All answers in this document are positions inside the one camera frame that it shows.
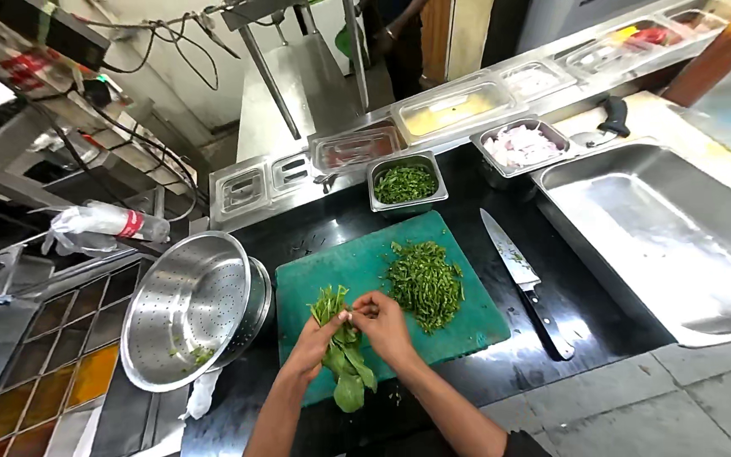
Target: green cutting board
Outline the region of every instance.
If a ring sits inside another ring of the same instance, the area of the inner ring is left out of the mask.
[[[464,273],[464,301],[459,312],[445,328],[425,335],[413,316],[405,313],[413,347],[429,364],[443,362],[460,355],[471,354],[491,344],[509,338],[509,327],[490,295],[484,289],[470,262],[438,212],[427,212],[412,219],[386,227],[316,254],[294,260],[275,269],[278,312],[278,350],[281,365],[289,356],[310,318],[307,303],[318,300],[320,287],[331,285],[333,290],[343,285],[349,288],[346,303],[374,289],[390,290],[390,281],[382,280],[386,268],[396,255],[391,242],[405,244],[433,241],[444,247],[445,260],[456,262]],[[391,379],[396,374],[379,358],[367,338],[360,346],[365,364],[378,380]],[[331,371],[323,368],[306,390],[303,404],[310,405],[332,396],[335,380]]]

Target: tiled wall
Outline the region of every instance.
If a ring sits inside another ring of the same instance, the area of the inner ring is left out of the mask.
[[[36,313],[0,389],[0,457],[42,457],[68,424],[102,404],[124,315],[147,268],[143,261],[101,276]]]

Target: black handle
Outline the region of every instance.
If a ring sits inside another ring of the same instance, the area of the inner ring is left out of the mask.
[[[533,290],[523,290],[526,299],[524,305],[529,308],[532,324],[541,336],[540,340],[547,349],[551,348],[555,360],[569,360],[574,357],[574,347],[563,338],[561,330],[557,327],[552,314],[545,306],[540,304],[540,298]]]
[[[603,102],[603,108],[605,108],[608,118],[597,126],[597,130],[614,132],[620,137],[627,138],[630,135],[630,129],[624,126],[624,121],[628,117],[628,105],[625,104],[622,97],[609,95]]]

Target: chopped green leaves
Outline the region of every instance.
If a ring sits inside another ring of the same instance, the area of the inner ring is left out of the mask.
[[[447,325],[464,300],[464,286],[456,278],[462,276],[457,265],[444,261],[444,248],[434,242],[402,246],[391,243],[400,256],[388,266],[391,295],[411,311],[427,334]]]
[[[197,346],[191,350],[191,355],[196,357],[196,360],[193,362],[194,367],[200,367],[201,365],[204,365],[205,362],[210,360],[211,357],[213,357],[213,354],[216,354],[216,349],[205,349],[204,347]]]
[[[344,286],[337,286],[337,294],[332,294],[331,286],[320,289],[318,301],[309,305],[320,326],[346,309],[346,292],[349,290]],[[363,406],[363,385],[377,391],[377,379],[360,353],[360,333],[354,331],[350,322],[337,329],[321,363],[335,375],[335,402],[343,412],[353,412]]]
[[[430,197],[436,188],[436,180],[423,167],[397,167],[374,183],[374,196],[390,205]]]

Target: person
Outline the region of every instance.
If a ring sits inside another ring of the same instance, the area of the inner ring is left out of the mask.
[[[245,457],[286,457],[292,447],[300,402],[318,376],[321,358],[346,320],[368,336],[371,347],[419,400],[452,450],[466,457],[542,457],[549,454],[525,432],[507,433],[437,375],[411,345],[397,302],[375,290],[319,327],[310,317],[275,377],[244,452]]]
[[[421,9],[428,0],[361,0],[370,55],[385,58],[394,99],[421,92]]]

